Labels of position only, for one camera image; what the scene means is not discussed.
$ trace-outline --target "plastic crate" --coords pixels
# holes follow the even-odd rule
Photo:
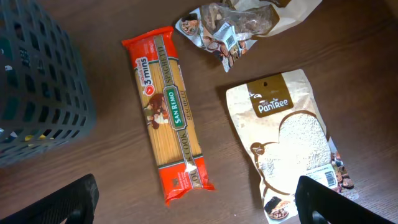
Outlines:
[[[95,124],[80,55],[31,0],[0,0],[0,167],[88,134]]]

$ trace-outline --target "brand label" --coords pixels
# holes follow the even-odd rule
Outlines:
[[[173,85],[173,74],[170,70],[169,58],[167,57],[167,52],[163,44],[163,38],[161,35],[154,37],[157,56],[159,58],[160,67],[162,69],[163,79],[165,86]]]
[[[152,96],[155,93],[154,81],[150,74],[149,63],[147,57],[141,57],[136,59],[137,63],[137,75],[141,86],[144,87],[144,94]]]
[[[259,118],[293,108],[282,74],[248,83],[250,100]]]
[[[184,129],[186,127],[186,122],[182,111],[180,96],[178,95],[178,88],[176,86],[167,86],[164,88],[164,95],[167,98],[167,107],[169,108],[170,117],[172,119],[172,127],[175,130]]]
[[[191,121],[192,114],[191,114],[191,109],[189,108],[187,94],[185,93],[185,91],[180,90],[180,97],[181,97],[181,101],[182,101],[182,106],[184,108],[185,117],[188,121]]]

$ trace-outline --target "food packaging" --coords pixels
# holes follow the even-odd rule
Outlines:
[[[351,200],[358,198],[302,70],[236,86],[226,99],[234,127],[261,176],[269,223],[297,215],[294,193],[301,175]]]
[[[201,6],[175,27],[197,47],[214,54],[228,72],[257,41],[302,22],[321,0],[227,0]]]
[[[130,53],[167,205],[191,189],[215,189],[195,133],[172,32],[173,27],[164,27],[122,41]]]

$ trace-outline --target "barcode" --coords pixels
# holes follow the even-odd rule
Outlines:
[[[329,187],[331,187],[331,186],[336,184],[335,178],[333,176],[333,171],[326,172],[325,176],[326,176],[326,179],[328,180]]]
[[[228,37],[228,39],[226,39],[226,43],[228,44],[228,48],[234,45],[235,44],[234,36],[231,35],[230,37]]]

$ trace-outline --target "barcode label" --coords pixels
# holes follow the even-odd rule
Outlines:
[[[332,171],[329,171],[329,172],[326,172],[326,173],[325,173],[325,176],[326,176],[326,179],[327,179],[327,181],[328,181],[329,187],[331,187],[331,186],[333,186],[333,185],[336,184],[334,175],[335,175],[335,174],[334,174]]]
[[[228,37],[228,39],[226,39],[226,43],[228,48],[234,46],[236,44],[234,36],[231,35],[230,37]]]
[[[213,34],[213,38],[222,41],[228,50],[231,50],[231,48],[238,42],[234,26],[231,26],[227,22],[225,22],[221,28]]]
[[[337,187],[335,170],[331,164],[308,170],[305,175],[311,177],[313,180],[316,180],[318,183],[323,184],[330,189]]]

